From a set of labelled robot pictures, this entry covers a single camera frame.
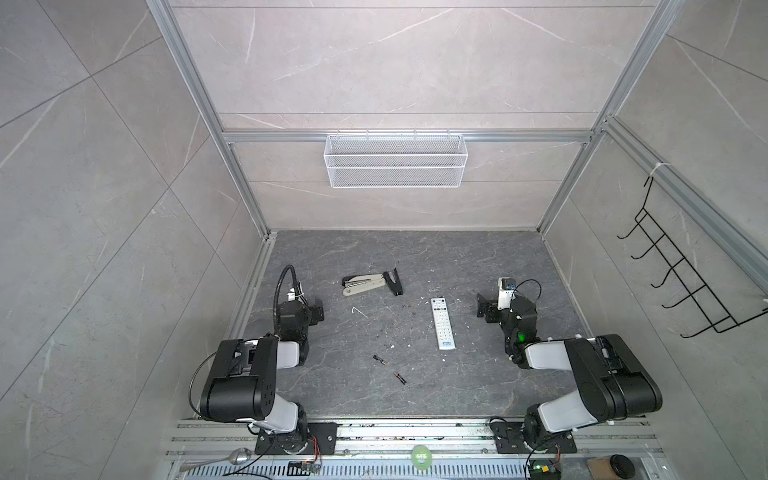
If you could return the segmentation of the white remote control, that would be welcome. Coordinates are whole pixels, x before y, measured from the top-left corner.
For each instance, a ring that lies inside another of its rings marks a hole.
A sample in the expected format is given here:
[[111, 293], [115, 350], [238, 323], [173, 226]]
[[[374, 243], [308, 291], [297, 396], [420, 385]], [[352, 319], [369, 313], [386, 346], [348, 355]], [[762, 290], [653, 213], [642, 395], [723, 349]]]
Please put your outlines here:
[[445, 298], [432, 298], [430, 300], [438, 349], [450, 351], [456, 349], [450, 316]]

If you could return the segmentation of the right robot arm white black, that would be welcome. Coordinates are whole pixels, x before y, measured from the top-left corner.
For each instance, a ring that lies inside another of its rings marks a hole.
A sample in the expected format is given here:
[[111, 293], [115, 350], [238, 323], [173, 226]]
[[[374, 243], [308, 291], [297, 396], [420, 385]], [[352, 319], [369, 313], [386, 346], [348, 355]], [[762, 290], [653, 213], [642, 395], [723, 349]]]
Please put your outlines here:
[[519, 368], [572, 374], [576, 389], [526, 410], [521, 436], [533, 451], [548, 449], [574, 429], [656, 412], [660, 388], [616, 334], [543, 340], [537, 310], [519, 294], [508, 300], [477, 296], [477, 316], [501, 327], [505, 353]]

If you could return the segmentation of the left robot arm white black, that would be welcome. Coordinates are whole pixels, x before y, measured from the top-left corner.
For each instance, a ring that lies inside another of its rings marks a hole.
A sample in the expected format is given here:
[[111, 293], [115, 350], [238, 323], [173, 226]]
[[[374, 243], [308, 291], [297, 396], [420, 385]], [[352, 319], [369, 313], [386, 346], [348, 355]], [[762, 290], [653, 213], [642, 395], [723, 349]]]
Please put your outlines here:
[[273, 334], [222, 341], [199, 398], [189, 388], [188, 402], [204, 420], [256, 427], [285, 453], [299, 454], [312, 443], [306, 411], [277, 393], [277, 372], [306, 362], [309, 328], [324, 320], [323, 303], [283, 302], [276, 320]]

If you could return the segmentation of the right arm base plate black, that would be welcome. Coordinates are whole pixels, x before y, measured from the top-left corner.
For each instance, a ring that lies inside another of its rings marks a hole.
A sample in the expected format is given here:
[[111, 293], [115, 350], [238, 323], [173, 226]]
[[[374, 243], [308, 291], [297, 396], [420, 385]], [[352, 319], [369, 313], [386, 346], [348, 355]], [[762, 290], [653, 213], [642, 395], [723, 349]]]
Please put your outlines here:
[[499, 454], [575, 454], [577, 446], [570, 432], [549, 433], [519, 421], [492, 419], [488, 424]]

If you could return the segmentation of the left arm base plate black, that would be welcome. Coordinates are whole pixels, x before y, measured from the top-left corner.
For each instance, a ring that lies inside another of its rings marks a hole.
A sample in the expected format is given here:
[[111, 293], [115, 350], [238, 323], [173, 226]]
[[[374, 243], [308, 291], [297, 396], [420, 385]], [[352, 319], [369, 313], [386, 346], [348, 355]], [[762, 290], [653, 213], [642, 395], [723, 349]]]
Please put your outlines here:
[[322, 456], [335, 452], [338, 435], [338, 423], [310, 422], [291, 433], [267, 433], [261, 430], [257, 435], [255, 453], [257, 455], [315, 455], [318, 450]]

